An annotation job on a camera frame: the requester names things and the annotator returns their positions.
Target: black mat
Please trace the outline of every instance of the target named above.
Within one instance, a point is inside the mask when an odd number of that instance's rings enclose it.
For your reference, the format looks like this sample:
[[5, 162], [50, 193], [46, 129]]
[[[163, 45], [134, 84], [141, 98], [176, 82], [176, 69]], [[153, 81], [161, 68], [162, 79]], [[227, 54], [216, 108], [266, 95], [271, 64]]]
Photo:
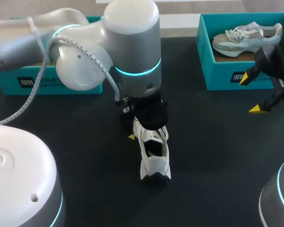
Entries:
[[[284, 103], [250, 115], [266, 91], [207, 92], [195, 38], [162, 40], [172, 181], [140, 183], [136, 141], [100, 96], [39, 96], [10, 124], [40, 137], [61, 175], [67, 227], [261, 227], [262, 187], [284, 162]], [[0, 120], [26, 97], [0, 94]]]

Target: shoe tongue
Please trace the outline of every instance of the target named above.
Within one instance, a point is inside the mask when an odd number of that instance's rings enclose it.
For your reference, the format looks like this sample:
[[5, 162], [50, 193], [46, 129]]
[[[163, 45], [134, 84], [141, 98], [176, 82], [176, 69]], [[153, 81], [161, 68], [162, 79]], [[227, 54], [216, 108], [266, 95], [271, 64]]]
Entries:
[[144, 133], [143, 133], [142, 140], [143, 140], [143, 142], [153, 140], [153, 141], [156, 141], [158, 143], [163, 144], [163, 140], [162, 140], [161, 136], [156, 131], [145, 130]]

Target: open shoe box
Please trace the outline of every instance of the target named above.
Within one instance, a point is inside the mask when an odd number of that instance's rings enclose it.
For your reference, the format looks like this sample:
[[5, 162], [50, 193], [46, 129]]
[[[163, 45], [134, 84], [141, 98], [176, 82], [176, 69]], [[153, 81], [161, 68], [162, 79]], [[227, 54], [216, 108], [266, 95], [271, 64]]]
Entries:
[[284, 13], [226, 13], [202, 14], [199, 22], [197, 48], [202, 70], [208, 90], [238, 90], [238, 89], [268, 89], [274, 88], [270, 78], [261, 73], [248, 86], [241, 86], [240, 81], [246, 69], [252, 67], [253, 53], [245, 52], [237, 58], [227, 58], [214, 54], [211, 40], [225, 30], [237, 26], [257, 22], [261, 26], [273, 26], [280, 23], [283, 26]]

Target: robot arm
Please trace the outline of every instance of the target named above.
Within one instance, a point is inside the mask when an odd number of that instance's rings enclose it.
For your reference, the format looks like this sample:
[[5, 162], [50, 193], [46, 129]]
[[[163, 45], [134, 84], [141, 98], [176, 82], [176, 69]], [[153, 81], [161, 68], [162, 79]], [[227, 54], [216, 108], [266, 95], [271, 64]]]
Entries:
[[0, 72], [40, 63], [47, 54], [68, 88], [92, 89], [111, 74], [116, 94], [121, 92], [142, 125], [165, 125], [166, 103], [158, 92], [159, 11], [152, 0], [114, 0], [92, 24], [74, 9], [0, 21]]
[[269, 75], [276, 93], [250, 110], [252, 113], [269, 112], [284, 100], [284, 40], [277, 46], [264, 45], [255, 53], [254, 59], [255, 65], [246, 70], [240, 84], [247, 86], [260, 73]]

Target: shoe box label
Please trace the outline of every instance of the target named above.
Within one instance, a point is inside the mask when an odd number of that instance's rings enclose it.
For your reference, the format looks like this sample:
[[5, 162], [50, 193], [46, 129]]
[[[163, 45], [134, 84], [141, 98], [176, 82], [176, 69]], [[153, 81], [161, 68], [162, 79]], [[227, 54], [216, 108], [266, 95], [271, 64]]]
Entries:
[[[231, 77], [231, 83], [240, 83], [245, 72], [234, 72]], [[253, 81], [261, 82], [261, 81], [270, 81], [270, 77], [265, 73], [261, 72], [258, 77], [254, 78]]]

